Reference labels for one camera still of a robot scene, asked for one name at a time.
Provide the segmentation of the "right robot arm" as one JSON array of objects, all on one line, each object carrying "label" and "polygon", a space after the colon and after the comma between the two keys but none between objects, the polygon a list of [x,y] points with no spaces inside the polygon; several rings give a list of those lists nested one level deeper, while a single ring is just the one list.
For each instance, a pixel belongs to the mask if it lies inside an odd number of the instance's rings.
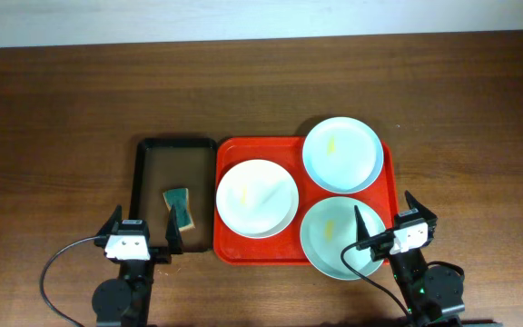
[{"label": "right robot arm", "polygon": [[409,326],[460,326],[465,273],[452,263],[425,260],[422,249],[434,240],[438,216],[410,192],[405,198],[408,211],[396,214],[392,227],[374,235],[355,208],[356,242],[347,248],[368,250],[372,261],[390,264]]}]

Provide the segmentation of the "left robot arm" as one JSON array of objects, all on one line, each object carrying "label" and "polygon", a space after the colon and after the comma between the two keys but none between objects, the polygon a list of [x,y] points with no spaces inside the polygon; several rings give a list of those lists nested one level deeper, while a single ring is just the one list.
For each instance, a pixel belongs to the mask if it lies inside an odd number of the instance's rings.
[{"label": "left robot arm", "polygon": [[174,254],[183,252],[177,212],[169,212],[167,246],[151,246],[144,220],[124,220],[118,205],[96,234],[94,245],[104,256],[119,265],[114,279],[102,282],[94,291],[92,307],[98,326],[142,327],[148,324],[154,267],[169,264]]}]

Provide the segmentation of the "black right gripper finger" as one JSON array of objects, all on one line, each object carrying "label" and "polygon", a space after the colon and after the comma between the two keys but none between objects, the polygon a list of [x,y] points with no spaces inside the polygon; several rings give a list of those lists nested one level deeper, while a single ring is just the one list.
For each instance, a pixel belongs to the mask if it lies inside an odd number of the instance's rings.
[{"label": "black right gripper finger", "polygon": [[370,238],[367,226],[362,218],[360,209],[357,205],[354,206],[355,222],[357,225],[356,232],[356,244],[357,249],[362,249],[361,243]]},{"label": "black right gripper finger", "polygon": [[405,199],[408,207],[413,210],[417,209],[420,213],[429,213],[429,209],[420,203],[409,191],[405,191]]}]

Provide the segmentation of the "green yellow sponge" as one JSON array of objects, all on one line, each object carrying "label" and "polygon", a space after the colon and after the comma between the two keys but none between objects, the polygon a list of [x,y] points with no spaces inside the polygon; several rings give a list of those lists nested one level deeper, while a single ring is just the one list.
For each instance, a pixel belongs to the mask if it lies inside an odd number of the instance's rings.
[{"label": "green yellow sponge", "polygon": [[194,228],[194,221],[190,210],[189,190],[187,188],[176,188],[163,193],[163,199],[167,208],[175,210],[175,221],[181,232]]}]

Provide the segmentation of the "white plate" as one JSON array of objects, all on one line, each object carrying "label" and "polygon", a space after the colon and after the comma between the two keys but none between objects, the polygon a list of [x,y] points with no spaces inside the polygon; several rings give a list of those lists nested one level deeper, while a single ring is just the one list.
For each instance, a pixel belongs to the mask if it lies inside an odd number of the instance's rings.
[{"label": "white plate", "polygon": [[250,239],[281,233],[293,221],[299,201],[291,174],[281,165],[262,159],[233,166],[216,191],[216,209],[224,224]]}]

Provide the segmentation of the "pale green plate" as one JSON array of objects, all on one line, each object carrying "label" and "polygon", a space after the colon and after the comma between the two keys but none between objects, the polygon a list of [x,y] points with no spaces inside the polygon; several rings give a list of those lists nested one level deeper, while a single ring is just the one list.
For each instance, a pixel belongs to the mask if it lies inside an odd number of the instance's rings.
[{"label": "pale green plate", "polygon": [[343,281],[355,281],[376,272],[381,261],[372,261],[370,251],[343,249],[357,241],[355,209],[370,236],[386,230],[379,215],[367,204],[350,197],[331,197],[314,204],[301,222],[301,247],[317,270]]}]

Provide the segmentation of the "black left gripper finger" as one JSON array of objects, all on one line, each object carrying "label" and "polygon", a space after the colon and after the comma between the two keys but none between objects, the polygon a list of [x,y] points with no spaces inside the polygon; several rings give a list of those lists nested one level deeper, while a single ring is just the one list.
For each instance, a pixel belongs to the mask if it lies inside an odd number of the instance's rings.
[{"label": "black left gripper finger", "polygon": [[122,206],[118,204],[108,220],[97,232],[97,236],[107,236],[113,234],[118,229],[118,224],[122,221]]},{"label": "black left gripper finger", "polygon": [[183,239],[174,205],[170,208],[165,238],[168,242],[168,251],[170,254],[183,254]]}]

